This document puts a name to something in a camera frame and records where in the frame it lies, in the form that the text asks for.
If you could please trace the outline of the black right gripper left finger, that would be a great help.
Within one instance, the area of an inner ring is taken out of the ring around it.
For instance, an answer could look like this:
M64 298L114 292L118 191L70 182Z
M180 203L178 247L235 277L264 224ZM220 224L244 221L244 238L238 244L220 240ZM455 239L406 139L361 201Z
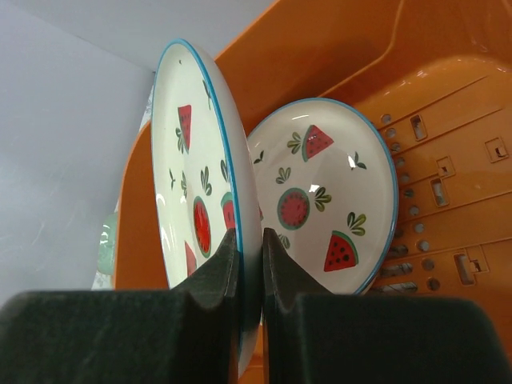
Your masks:
M217 252L171 290L42 291L1 310L4 383L234 383L239 254Z

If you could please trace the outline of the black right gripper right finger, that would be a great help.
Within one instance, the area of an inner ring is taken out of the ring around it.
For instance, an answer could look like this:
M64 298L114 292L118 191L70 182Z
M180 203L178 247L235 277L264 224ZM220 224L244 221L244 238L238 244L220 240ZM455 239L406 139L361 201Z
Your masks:
M454 298L332 294L263 235L268 383L508 383L489 318Z

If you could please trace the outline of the white watermelon pattern plate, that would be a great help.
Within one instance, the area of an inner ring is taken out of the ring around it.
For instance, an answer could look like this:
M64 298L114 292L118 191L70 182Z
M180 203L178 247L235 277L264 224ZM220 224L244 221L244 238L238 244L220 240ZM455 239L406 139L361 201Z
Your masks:
M398 221L398 180L378 130L343 102L305 98L247 141L262 225L330 292L367 292Z

